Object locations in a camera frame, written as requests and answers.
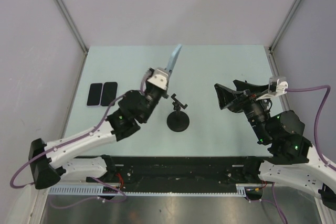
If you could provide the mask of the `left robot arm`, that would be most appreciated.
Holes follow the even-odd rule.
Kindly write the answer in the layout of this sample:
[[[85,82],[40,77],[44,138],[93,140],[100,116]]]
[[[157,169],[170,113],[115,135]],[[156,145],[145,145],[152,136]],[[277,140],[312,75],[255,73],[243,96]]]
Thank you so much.
[[[35,188],[46,189],[57,184],[66,174],[65,163],[80,154],[132,136],[140,130],[140,124],[148,121],[165,93],[157,87],[146,88],[144,93],[130,90],[119,101],[119,108],[104,115],[91,129],[56,141],[33,140],[28,160]]]

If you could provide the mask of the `light blue phone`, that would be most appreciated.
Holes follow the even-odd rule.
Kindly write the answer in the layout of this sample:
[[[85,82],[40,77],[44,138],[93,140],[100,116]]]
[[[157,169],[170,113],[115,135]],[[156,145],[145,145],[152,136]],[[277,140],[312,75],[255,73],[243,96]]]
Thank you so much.
[[[173,50],[173,52],[172,52],[172,54],[169,58],[169,61],[168,61],[167,66],[165,68],[165,70],[169,73],[169,75],[171,75],[172,72],[173,72],[173,69],[174,69],[175,64],[177,62],[177,59],[178,59],[178,56],[181,52],[181,49],[182,49],[182,44],[178,44],[176,46],[176,48]]]

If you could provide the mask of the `black phone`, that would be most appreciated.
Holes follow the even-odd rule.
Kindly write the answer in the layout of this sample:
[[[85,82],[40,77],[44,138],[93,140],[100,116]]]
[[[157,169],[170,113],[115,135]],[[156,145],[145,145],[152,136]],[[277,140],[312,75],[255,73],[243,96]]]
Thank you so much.
[[[103,84],[100,105],[108,106],[116,98],[117,89],[117,82],[105,82]]]

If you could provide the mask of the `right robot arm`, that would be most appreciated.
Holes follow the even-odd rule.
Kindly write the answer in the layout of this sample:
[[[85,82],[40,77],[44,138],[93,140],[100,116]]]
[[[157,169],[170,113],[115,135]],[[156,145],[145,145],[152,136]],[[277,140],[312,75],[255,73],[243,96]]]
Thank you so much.
[[[321,199],[335,210],[335,163],[318,152],[317,145],[304,137],[305,124],[293,110],[271,116],[272,98],[288,91],[286,78],[274,76],[263,86],[239,80],[232,90],[215,84],[220,109],[244,113],[258,144],[267,146],[270,157],[248,157],[243,179],[280,183]]]

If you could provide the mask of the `wooden base phone stand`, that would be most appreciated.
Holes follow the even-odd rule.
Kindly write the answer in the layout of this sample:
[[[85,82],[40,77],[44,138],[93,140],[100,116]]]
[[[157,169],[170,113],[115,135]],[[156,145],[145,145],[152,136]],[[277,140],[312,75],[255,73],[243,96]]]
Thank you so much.
[[[272,108],[272,100],[271,99],[262,99],[262,105],[266,111],[270,111]]]

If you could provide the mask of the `black stand with blue phone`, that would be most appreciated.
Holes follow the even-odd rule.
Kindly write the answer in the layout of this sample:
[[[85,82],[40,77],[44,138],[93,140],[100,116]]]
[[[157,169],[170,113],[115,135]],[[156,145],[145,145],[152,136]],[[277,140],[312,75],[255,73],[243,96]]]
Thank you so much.
[[[171,95],[171,99],[173,100],[173,112],[171,112],[167,117],[167,126],[173,132],[183,132],[189,127],[190,124],[190,118],[184,111],[182,111],[185,110],[188,105],[181,103],[176,98],[175,93]]]

